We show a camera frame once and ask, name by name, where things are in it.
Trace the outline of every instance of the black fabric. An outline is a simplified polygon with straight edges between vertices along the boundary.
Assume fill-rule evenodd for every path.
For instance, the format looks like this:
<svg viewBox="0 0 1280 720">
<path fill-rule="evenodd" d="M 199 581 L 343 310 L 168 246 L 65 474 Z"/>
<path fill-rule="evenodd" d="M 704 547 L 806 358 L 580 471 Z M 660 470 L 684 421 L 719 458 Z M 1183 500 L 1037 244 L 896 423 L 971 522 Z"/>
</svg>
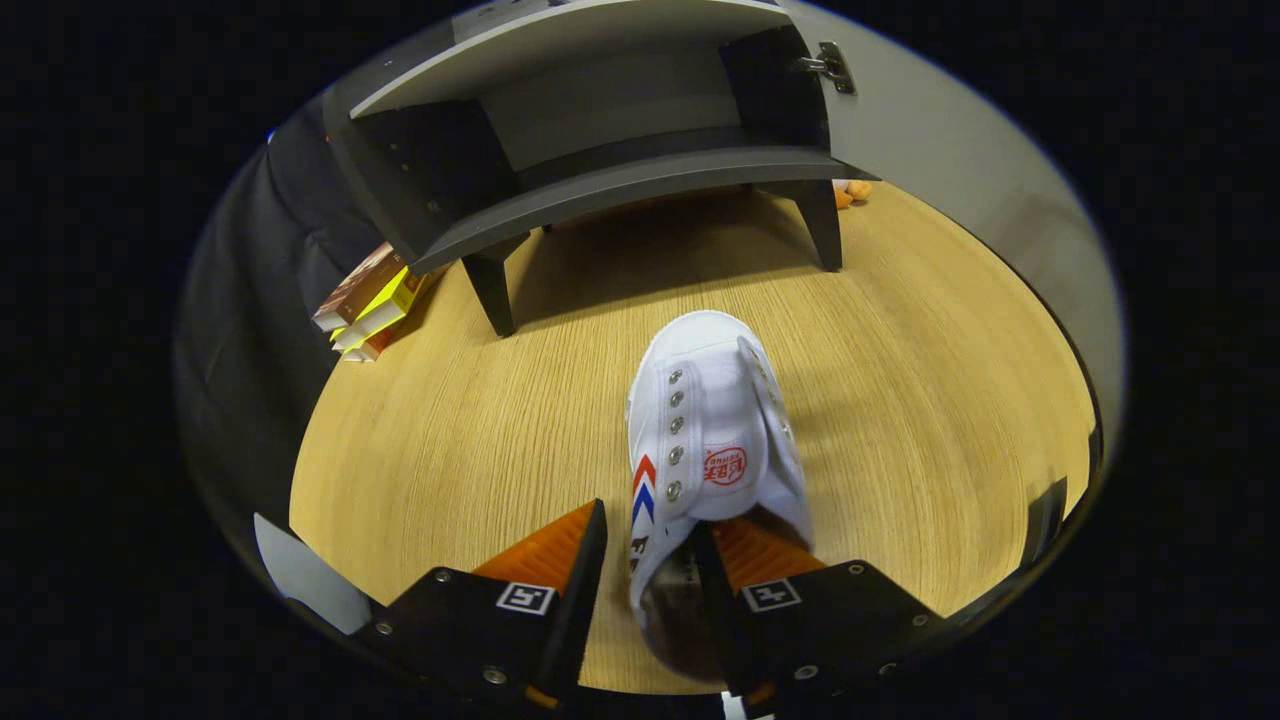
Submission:
<svg viewBox="0 0 1280 720">
<path fill-rule="evenodd" d="M 252 514 L 288 529 L 293 464 L 337 361 L 311 313 L 380 242 L 314 99 L 239 172 L 191 260 L 174 328 L 179 432 L 201 495 L 259 574 Z"/>
</svg>

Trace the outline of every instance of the book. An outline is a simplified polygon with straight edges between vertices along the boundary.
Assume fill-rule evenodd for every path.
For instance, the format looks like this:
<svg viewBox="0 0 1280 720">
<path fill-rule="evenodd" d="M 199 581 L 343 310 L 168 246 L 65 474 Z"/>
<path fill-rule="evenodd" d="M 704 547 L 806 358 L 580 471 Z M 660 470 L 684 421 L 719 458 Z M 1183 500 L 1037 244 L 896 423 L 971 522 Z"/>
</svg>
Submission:
<svg viewBox="0 0 1280 720">
<path fill-rule="evenodd" d="M 396 337 L 396 331 L 399 329 L 402 320 L 396 320 L 394 323 L 387 325 L 381 331 L 369 336 L 365 342 L 348 348 L 342 354 L 342 359 L 352 363 L 372 363 L 387 350 L 392 340 Z"/>
<path fill-rule="evenodd" d="M 349 327 L 402 269 L 404 263 L 392 250 L 390 243 L 379 245 L 378 250 L 356 265 L 356 269 L 329 293 L 320 309 L 311 315 L 311 320 L 321 331 Z"/>
<path fill-rule="evenodd" d="M 369 340 L 370 336 L 385 329 L 392 323 L 401 320 L 408 314 L 413 302 L 444 274 L 448 265 L 430 270 L 424 275 L 415 275 L 408 268 L 402 268 L 399 273 L 374 296 L 355 322 L 347 329 L 338 333 L 333 341 L 334 350 L 346 351 L 357 347 Z"/>
</svg>

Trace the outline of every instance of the shoe tongue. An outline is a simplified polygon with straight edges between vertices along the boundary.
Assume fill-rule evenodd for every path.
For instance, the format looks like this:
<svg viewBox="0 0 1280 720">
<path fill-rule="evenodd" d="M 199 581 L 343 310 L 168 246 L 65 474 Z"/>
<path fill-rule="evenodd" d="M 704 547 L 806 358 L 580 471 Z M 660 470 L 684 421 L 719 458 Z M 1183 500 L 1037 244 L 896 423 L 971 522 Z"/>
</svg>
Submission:
<svg viewBox="0 0 1280 720">
<path fill-rule="evenodd" d="M 764 416 L 736 346 L 699 361 L 701 478 L 689 516 L 726 520 L 756 502 L 769 465 Z"/>
</svg>

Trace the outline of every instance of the cabinet door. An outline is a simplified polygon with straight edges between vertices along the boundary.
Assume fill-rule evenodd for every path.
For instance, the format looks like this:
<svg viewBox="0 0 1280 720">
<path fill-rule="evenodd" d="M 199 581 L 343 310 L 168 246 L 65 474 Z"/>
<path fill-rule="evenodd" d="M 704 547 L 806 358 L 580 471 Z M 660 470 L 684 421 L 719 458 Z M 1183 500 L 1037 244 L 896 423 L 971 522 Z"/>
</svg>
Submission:
<svg viewBox="0 0 1280 720">
<path fill-rule="evenodd" d="M 1023 277 L 1075 343 L 1114 447 L 1125 382 L 1119 292 L 1102 237 L 1053 161 L 906 47 L 803 0 L 777 3 L 809 56 L 835 42 L 852 78 L 854 94 L 822 81 L 832 156 L 937 208 Z"/>
</svg>

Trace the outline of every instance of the red logo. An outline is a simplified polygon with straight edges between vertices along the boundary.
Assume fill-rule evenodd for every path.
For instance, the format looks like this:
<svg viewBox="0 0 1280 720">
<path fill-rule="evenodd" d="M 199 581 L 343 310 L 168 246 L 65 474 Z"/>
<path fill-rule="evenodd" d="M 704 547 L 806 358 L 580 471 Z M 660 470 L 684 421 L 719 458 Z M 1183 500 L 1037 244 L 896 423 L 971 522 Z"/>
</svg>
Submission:
<svg viewBox="0 0 1280 720">
<path fill-rule="evenodd" d="M 746 452 L 741 447 L 726 447 L 707 456 L 703 462 L 703 480 L 717 486 L 731 486 L 746 474 Z"/>
<path fill-rule="evenodd" d="M 636 493 L 636 488 L 640 487 L 640 482 L 644 480 L 645 475 L 649 475 L 649 486 L 653 487 L 658 477 L 658 470 L 654 469 L 653 460 L 649 460 L 648 455 L 640 459 L 640 465 L 636 466 L 636 475 L 631 478 L 631 495 Z"/>
</svg>

